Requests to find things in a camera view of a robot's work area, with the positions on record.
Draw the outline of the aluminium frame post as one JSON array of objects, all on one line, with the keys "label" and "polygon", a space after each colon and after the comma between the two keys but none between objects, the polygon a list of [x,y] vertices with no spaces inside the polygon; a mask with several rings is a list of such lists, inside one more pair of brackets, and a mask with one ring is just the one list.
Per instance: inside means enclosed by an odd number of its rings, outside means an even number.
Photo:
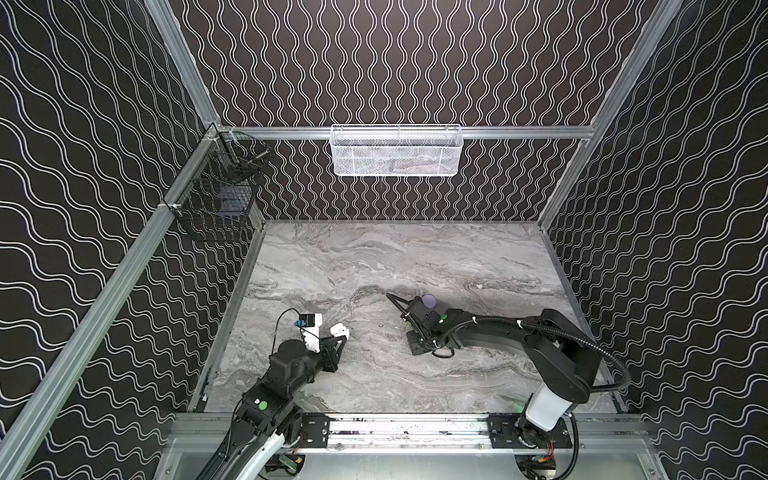
[{"label": "aluminium frame post", "polygon": [[592,153],[615,120],[643,68],[655,52],[682,4],[683,2],[680,0],[664,0],[656,3],[650,18],[641,29],[632,50],[622,64],[594,121],[591,123],[592,133],[590,137],[582,140],[574,151],[573,157],[539,217],[538,225],[543,232],[548,232],[554,223],[558,212],[586,167]]},{"label": "aluminium frame post", "polygon": [[118,478],[164,415],[69,407],[212,132],[166,1],[1,5],[1,475]]}]

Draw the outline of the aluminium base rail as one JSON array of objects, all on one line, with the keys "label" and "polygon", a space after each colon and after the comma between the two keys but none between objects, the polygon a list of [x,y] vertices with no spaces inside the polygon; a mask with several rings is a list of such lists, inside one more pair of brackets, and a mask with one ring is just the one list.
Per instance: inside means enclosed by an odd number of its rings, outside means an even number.
[{"label": "aluminium base rail", "polygon": [[552,454],[576,443],[568,422],[551,431],[522,413],[304,413],[282,450],[321,453]]}]

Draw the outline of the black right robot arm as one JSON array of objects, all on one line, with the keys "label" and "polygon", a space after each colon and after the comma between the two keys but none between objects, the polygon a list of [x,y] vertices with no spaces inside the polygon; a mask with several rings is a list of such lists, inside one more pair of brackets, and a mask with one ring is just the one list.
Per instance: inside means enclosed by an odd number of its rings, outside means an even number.
[{"label": "black right robot arm", "polygon": [[414,356],[448,359],[460,349],[484,348],[532,362],[541,385],[517,421],[520,432],[549,433],[592,395],[622,391],[631,384],[624,362],[557,310],[512,318],[441,308],[427,297],[406,300],[389,294],[387,298],[411,327],[407,341]]}]

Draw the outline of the purple earbud charging case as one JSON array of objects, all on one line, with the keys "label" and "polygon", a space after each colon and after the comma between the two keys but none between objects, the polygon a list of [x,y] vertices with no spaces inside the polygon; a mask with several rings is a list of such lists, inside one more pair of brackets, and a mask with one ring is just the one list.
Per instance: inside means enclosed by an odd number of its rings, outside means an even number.
[{"label": "purple earbud charging case", "polygon": [[434,309],[437,306],[437,299],[434,295],[425,294],[421,297],[422,303],[429,309]]}]

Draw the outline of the aluminium frame post right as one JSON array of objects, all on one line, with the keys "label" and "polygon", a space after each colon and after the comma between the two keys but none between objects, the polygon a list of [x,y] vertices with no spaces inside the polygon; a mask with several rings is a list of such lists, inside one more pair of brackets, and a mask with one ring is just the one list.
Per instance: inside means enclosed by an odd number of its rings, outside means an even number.
[{"label": "aluminium frame post right", "polygon": [[683,2],[680,0],[664,0],[656,3],[650,18],[641,29],[632,50],[622,64],[594,121],[591,123],[592,133],[590,137],[582,140],[574,151],[573,157],[539,217],[538,225],[543,232],[548,232],[554,223],[558,212],[586,167],[592,153],[615,120],[643,68],[655,52],[682,4]]}]

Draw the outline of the aluminium frame back bar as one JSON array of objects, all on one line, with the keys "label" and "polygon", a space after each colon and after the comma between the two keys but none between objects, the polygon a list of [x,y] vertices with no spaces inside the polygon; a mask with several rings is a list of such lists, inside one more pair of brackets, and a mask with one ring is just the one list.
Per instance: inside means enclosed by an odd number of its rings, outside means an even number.
[{"label": "aluminium frame back bar", "polygon": [[347,125],[335,127],[224,127],[226,131],[250,135],[260,140],[330,141],[336,133],[361,139],[384,136],[460,134],[464,140],[500,139],[590,139],[591,126],[448,126],[448,125]]}]

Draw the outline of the white earbud charging case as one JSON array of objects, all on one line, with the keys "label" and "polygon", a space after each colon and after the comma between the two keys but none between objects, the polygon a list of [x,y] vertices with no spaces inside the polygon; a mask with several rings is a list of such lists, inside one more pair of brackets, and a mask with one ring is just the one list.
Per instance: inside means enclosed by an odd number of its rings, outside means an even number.
[{"label": "white earbud charging case", "polygon": [[333,337],[350,337],[350,330],[343,323],[337,323],[330,328],[330,334]]}]

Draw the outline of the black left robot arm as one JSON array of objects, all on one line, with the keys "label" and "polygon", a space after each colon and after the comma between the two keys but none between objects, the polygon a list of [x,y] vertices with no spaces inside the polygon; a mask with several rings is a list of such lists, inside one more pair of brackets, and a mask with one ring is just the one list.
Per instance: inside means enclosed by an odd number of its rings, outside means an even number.
[{"label": "black left robot arm", "polygon": [[338,370],[349,339],[343,332],[321,337],[319,350],[305,342],[282,342],[269,357],[266,373],[241,397],[215,453],[200,479],[257,479],[269,460],[301,437],[303,410],[295,396],[321,372]]}]

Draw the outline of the aluminium frame post left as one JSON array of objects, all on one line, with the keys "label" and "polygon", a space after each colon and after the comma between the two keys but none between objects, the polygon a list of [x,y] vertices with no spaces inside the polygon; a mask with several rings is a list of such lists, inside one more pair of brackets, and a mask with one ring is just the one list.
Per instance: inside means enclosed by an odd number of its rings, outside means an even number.
[{"label": "aluminium frame post left", "polygon": [[1,475],[118,478],[164,415],[69,407],[212,132],[166,1],[1,5]]}]

